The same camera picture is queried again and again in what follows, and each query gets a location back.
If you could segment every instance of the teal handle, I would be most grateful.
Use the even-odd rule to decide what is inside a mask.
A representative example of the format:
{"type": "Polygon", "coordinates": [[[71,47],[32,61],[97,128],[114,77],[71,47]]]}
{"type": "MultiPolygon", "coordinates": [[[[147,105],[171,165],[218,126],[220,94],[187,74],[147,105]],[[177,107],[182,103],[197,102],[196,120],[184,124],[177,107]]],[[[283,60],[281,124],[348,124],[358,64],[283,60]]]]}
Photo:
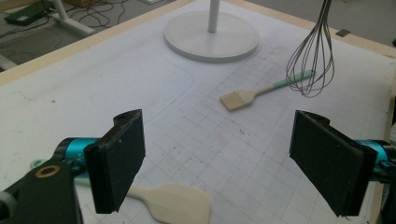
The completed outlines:
{"type": "MultiPolygon", "coordinates": [[[[294,76],[294,80],[292,80],[291,83],[296,83],[298,81],[308,79],[308,78],[312,77],[314,74],[315,74],[315,71],[313,71],[313,70],[304,71],[303,75],[301,75],[301,73],[296,74],[294,76]]],[[[287,79],[283,79],[283,80],[280,80],[280,81],[274,83],[273,87],[274,87],[274,89],[278,89],[278,88],[281,88],[281,87],[284,87],[284,86],[287,86],[287,85],[289,85],[288,80],[287,79]]]]}

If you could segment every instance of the black cable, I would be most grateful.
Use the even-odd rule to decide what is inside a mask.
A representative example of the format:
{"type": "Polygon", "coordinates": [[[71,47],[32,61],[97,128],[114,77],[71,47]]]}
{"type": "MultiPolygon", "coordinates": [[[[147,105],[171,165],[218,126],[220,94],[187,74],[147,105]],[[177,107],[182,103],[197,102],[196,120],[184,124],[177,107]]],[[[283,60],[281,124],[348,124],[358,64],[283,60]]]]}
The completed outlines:
{"type": "Polygon", "coordinates": [[[71,7],[71,8],[69,8],[69,9],[67,9],[66,12],[72,11],[72,10],[74,10],[74,9],[76,9],[76,8],[78,8],[78,7],[71,7]]]}
{"type": "MultiPolygon", "coordinates": [[[[40,0],[40,1],[43,4],[43,7],[46,8],[45,5],[44,5],[44,2],[43,2],[44,0],[40,0]]],[[[36,26],[30,27],[30,28],[27,28],[27,29],[15,29],[15,30],[9,31],[9,32],[7,32],[5,34],[0,35],[0,38],[3,38],[5,36],[7,36],[7,35],[15,35],[17,33],[30,31],[30,30],[33,30],[33,29],[35,29],[37,27],[40,27],[40,26],[43,26],[43,25],[47,24],[50,21],[50,11],[49,10],[46,10],[46,18],[47,18],[46,21],[44,23],[42,23],[42,24],[38,24],[36,26]]]]}
{"type": "Polygon", "coordinates": [[[85,15],[83,15],[81,18],[78,19],[79,22],[82,22],[84,19],[87,18],[93,18],[98,21],[98,25],[90,25],[91,28],[98,28],[98,27],[110,28],[112,26],[108,26],[108,25],[110,24],[111,19],[108,16],[106,16],[104,13],[112,10],[115,7],[115,5],[120,4],[122,8],[122,12],[117,18],[117,24],[120,24],[120,19],[126,11],[124,3],[127,1],[128,0],[121,0],[119,2],[107,2],[107,0],[101,0],[93,4],[89,4],[87,7],[82,8],[81,10],[74,11],[70,15],[70,17],[77,16],[78,13],[85,13],[85,15]],[[102,6],[110,6],[110,7],[99,9],[99,7],[102,6]]]}

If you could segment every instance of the spatula handle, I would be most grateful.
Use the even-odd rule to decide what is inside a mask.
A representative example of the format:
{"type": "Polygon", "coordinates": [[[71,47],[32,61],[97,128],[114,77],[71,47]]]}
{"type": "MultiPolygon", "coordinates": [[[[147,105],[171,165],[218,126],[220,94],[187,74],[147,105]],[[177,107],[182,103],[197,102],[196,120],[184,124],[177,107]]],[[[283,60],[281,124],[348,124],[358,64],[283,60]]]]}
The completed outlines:
{"type": "MultiPolygon", "coordinates": [[[[81,186],[90,187],[90,179],[89,178],[75,178],[75,183],[81,186]]],[[[145,193],[147,192],[146,189],[138,188],[135,186],[131,186],[128,190],[127,195],[130,197],[134,197],[140,200],[143,200],[145,193]]]]}
{"type": "Polygon", "coordinates": [[[148,190],[139,188],[139,187],[131,187],[128,190],[127,195],[130,197],[134,197],[136,199],[145,200],[145,195],[147,194],[148,190]]]}
{"type": "Polygon", "coordinates": [[[300,74],[296,74],[294,76],[294,79],[291,82],[288,82],[287,79],[282,79],[282,80],[274,83],[272,86],[264,87],[264,88],[262,88],[260,90],[257,90],[255,92],[255,95],[256,96],[257,95],[261,95],[261,94],[264,94],[264,93],[266,93],[268,91],[273,91],[273,90],[288,86],[289,84],[296,83],[298,81],[308,79],[308,78],[312,77],[314,74],[315,74],[315,71],[313,71],[313,70],[304,71],[302,74],[301,73],[300,74]]]}
{"type": "Polygon", "coordinates": [[[301,73],[296,74],[294,76],[294,79],[292,79],[290,82],[288,82],[287,79],[280,80],[280,81],[278,81],[278,82],[273,84],[274,90],[276,90],[278,88],[281,88],[281,87],[284,87],[284,86],[287,86],[287,85],[292,84],[292,83],[296,83],[296,82],[301,81],[301,80],[305,80],[307,78],[312,77],[314,74],[315,74],[315,71],[307,70],[307,71],[304,71],[302,74],[301,73]]]}

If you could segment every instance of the floor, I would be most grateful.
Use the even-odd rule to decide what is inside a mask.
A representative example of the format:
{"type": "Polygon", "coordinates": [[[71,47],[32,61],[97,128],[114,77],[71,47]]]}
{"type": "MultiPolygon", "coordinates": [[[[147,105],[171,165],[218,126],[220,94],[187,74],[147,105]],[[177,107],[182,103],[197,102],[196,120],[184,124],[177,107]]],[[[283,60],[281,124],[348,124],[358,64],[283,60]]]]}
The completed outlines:
{"type": "MultiPolygon", "coordinates": [[[[68,4],[64,4],[64,7],[69,17],[100,32],[172,1],[174,0],[162,0],[149,5],[139,0],[101,0],[88,8],[68,4]]],[[[322,1],[316,0],[248,1],[309,21],[318,19],[322,4],[322,1]]],[[[53,19],[42,19],[28,27],[9,25],[2,20],[8,13],[9,11],[0,13],[0,54],[16,64],[28,62],[84,37],[70,33],[53,19]],[[30,29],[37,25],[40,25],[39,28],[4,36],[8,32],[30,29]]],[[[392,46],[392,41],[396,38],[396,25],[393,22],[396,22],[396,0],[333,0],[329,13],[330,27],[346,29],[353,35],[388,46],[392,46]]]]}

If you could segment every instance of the white table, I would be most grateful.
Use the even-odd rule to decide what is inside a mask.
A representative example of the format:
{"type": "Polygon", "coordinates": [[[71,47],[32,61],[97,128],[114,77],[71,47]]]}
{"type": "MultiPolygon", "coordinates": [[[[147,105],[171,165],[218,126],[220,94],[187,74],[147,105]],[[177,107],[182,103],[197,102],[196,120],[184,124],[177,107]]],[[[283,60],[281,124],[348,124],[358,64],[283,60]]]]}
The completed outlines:
{"type": "MultiPolygon", "coordinates": [[[[198,63],[166,47],[163,27],[181,13],[207,10],[208,2],[175,6],[0,74],[0,189],[23,177],[32,160],[49,158],[64,138],[102,136],[115,115],[142,108],[147,157],[134,185],[204,190],[213,203],[211,223],[369,220],[374,186],[359,217],[337,218],[289,158],[291,129],[301,109],[329,118],[350,138],[382,139],[395,60],[334,40],[336,74],[320,96],[285,88],[229,113],[219,97],[284,78],[308,31],[222,2],[220,10],[259,29],[261,44],[236,63],[198,63]]],[[[134,199],[104,216],[94,213],[89,189],[78,187],[78,197],[85,223],[157,223],[134,199]]]]}

